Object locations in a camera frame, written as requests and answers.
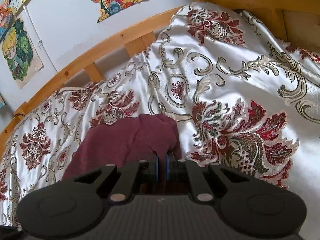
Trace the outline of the wooden bed frame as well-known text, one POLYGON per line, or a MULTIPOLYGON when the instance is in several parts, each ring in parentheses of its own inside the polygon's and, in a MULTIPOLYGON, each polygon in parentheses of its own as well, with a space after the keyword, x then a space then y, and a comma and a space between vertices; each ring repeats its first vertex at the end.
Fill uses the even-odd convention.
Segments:
MULTIPOLYGON (((269 10, 270 16, 263 16, 261 20, 276 37, 287 37, 288 28, 285 24, 283 11, 300 11, 319 15, 319 0, 195 0, 197 2, 210 2, 231 10, 246 9, 260 14, 269 10)), ((23 116, 38 106, 43 100, 61 88, 69 79, 84 70, 91 81, 98 82, 103 79, 96 68, 95 62, 106 54, 125 47, 130 56, 143 51, 156 37, 154 32, 169 24, 177 8, 151 16, 136 23, 86 51, 65 68, 52 77, 28 102, 18 107, 11 122, 1 132, 1 152, 5 151, 5 144, 12 135, 16 125, 23 116)))

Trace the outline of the green cartoon girl poster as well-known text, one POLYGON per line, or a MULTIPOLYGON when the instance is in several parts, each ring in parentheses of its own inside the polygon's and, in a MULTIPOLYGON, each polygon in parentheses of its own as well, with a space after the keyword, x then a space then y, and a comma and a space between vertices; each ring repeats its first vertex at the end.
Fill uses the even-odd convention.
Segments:
POLYGON ((43 68, 43 63, 21 18, 17 18, 7 31, 2 42, 2 52, 19 89, 22 89, 43 68))

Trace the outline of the white floral satin bedspread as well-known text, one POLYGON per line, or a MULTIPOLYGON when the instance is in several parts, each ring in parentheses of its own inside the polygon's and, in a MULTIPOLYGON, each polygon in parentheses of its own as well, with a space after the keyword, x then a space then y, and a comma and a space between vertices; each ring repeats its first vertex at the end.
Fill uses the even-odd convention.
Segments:
POLYGON ((276 39, 247 11, 192 3, 105 81, 57 90, 14 129, 1 161, 1 224, 29 192, 62 179, 90 128, 173 119, 182 156, 289 189, 319 238, 319 55, 276 39))

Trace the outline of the maroon small cloth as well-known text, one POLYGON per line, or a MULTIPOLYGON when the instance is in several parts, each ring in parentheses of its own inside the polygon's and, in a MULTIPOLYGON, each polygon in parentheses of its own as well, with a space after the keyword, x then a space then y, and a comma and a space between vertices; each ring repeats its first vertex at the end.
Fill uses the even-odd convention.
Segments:
POLYGON ((164 114, 141 114, 112 125, 100 124, 88 130, 62 179, 78 177, 106 164, 123 167, 134 161, 152 161, 155 153, 164 163, 169 150, 175 159, 182 157, 176 121, 164 114))

